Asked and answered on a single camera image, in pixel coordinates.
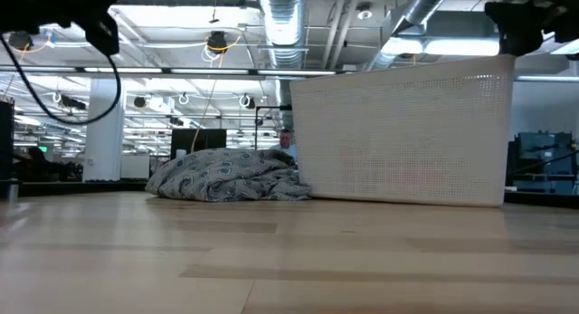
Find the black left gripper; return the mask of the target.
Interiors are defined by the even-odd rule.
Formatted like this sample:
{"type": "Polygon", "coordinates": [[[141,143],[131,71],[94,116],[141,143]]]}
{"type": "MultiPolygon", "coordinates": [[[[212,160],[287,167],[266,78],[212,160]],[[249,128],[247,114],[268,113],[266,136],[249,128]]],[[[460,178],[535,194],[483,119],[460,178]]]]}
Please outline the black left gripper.
{"type": "Polygon", "coordinates": [[[83,24],[85,39],[106,56],[119,53],[119,29],[114,18],[103,14],[98,19],[83,24]]]}

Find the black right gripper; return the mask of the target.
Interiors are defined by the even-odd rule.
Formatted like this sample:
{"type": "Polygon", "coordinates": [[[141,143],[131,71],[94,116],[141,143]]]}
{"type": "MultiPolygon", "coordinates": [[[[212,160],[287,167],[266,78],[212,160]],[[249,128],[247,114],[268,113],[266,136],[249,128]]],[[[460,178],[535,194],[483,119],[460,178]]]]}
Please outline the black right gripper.
{"type": "Polygon", "coordinates": [[[484,13],[498,28],[498,53],[523,56],[544,42],[544,22],[549,8],[533,1],[523,4],[488,2],[484,13]]]}

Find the white perforated plastic basket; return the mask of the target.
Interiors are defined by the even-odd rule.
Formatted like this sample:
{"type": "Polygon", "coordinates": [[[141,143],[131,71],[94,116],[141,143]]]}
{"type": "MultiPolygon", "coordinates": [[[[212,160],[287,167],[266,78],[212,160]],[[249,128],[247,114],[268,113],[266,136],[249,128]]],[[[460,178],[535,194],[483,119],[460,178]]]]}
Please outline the white perforated plastic basket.
{"type": "Polygon", "coordinates": [[[514,74],[498,55],[294,81],[299,178],[315,197],[501,205],[514,74]]]}

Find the white building pillar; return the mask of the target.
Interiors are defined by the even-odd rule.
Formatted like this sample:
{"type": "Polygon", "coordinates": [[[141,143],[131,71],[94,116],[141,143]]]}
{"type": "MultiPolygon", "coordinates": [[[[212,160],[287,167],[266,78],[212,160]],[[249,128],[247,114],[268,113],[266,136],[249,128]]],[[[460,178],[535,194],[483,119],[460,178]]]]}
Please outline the white building pillar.
{"type": "MultiPolygon", "coordinates": [[[[117,95],[115,79],[92,79],[88,115],[92,119],[108,109],[117,95]]],[[[126,90],[120,89],[119,103],[103,119],[86,129],[84,181],[118,181],[122,159],[122,138],[126,108],[126,90]]]]}

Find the long ceiling light strip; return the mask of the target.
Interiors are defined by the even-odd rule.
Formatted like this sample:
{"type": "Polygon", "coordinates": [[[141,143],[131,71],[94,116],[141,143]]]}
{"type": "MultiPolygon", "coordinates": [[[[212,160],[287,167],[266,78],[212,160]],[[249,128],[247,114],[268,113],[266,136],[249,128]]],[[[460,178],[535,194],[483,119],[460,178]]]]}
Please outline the long ceiling light strip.
{"type": "MultiPolygon", "coordinates": [[[[24,72],[35,73],[113,73],[110,67],[23,66],[24,72]]],[[[284,69],[227,69],[227,68],[144,68],[120,67],[119,74],[174,74],[174,75],[225,75],[225,76],[296,76],[318,77],[343,74],[343,71],[284,70],[284,69]]]]}

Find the teal equipment rack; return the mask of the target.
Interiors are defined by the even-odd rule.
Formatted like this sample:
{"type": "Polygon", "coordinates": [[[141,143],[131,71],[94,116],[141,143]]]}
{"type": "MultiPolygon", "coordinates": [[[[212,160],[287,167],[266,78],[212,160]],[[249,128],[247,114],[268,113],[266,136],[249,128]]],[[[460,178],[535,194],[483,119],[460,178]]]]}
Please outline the teal equipment rack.
{"type": "Polygon", "coordinates": [[[579,183],[579,144],[571,132],[521,132],[508,142],[506,187],[572,195],[579,183]]]}

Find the black monitor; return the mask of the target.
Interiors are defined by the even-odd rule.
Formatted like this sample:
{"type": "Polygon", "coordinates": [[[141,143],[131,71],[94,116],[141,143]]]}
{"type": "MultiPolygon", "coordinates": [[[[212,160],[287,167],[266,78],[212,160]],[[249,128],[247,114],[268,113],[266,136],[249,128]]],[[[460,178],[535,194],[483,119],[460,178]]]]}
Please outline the black monitor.
{"type": "Polygon", "coordinates": [[[226,147],[226,129],[173,129],[171,135],[170,158],[175,159],[195,151],[226,147]]]}

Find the small grey bottle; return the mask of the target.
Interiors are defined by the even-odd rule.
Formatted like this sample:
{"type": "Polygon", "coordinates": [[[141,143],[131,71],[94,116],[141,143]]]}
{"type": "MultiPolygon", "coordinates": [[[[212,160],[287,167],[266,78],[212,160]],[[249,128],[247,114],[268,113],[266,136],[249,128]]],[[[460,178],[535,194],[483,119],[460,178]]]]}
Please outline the small grey bottle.
{"type": "Polygon", "coordinates": [[[19,195],[19,186],[21,181],[16,178],[10,178],[7,180],[8,184],[8,192],[7,192],[7,199],[8,202],[13,205],[18,202],[18,195],[19,195]]]}

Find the grey patterned cloth gown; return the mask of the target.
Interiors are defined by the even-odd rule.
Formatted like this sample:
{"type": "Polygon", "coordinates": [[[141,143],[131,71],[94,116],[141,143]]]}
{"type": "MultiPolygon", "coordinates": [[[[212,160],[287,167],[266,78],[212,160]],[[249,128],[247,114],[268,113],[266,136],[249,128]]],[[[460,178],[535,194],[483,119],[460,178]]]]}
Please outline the grey patterned cloth gown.
{"type": "Polygon", "coordinates": [[[203,202],[298,201],[311,188],[300,183],[293,157],[271,149],[214,148],[168,161],[145,190],[168,199],[203,202]]]}

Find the person with light top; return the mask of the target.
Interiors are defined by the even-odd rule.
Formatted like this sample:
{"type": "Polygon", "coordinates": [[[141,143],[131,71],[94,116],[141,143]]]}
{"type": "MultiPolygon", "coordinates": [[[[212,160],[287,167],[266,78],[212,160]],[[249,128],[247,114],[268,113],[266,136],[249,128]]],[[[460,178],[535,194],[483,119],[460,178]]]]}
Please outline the person with light top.
{"type": "Polygon", "coordinates": [[[279,134],[279,142],[270,147],[270,150],[278,150],[291,156],[295,163],[299,162],[298,149],[293,143],[292,132],[285,128],[279,134]]]}

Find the slanted silver ceiling duct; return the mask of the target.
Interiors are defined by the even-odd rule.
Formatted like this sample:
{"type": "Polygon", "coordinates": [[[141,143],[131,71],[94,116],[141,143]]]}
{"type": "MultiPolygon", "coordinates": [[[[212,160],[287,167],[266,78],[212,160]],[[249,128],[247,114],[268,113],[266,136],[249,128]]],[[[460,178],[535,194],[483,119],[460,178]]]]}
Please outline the slanted silver ceiling duct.
{"type": "Polygon", "coordinates": [[[388,12],[382,26],[383,45],[365,66],[366,71],[386,69],[401,54],[422,53],[420,42],[399,38],[403,31],[417,27],[425,30],[428,20],[445,0],[406,0],[403,5],[388,12]]]}

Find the black metal frame stand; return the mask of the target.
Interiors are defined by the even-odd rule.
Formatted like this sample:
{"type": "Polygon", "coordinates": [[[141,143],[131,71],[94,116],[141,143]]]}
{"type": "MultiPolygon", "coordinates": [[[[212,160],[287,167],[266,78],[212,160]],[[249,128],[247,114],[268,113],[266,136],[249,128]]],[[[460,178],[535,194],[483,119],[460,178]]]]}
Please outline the black metal frame stand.
{"type": "Polygon", "coordinates": [[[266,109],[268,113],[273,109],[279,110],[279,111],[293,111],[292,105],[290,105],[290,104],[280,105],[280,106],[256,106],[255,107],[255,109],[254,109],[254,121],[253,121],[254,122],[253,148],[255,150],[258,149],[258,128],[260,125],[262,125],[263,120],[267,117],[266,115],[264,115],[264,116],[259,115],[259,112],[262,109],[266,109]]]}

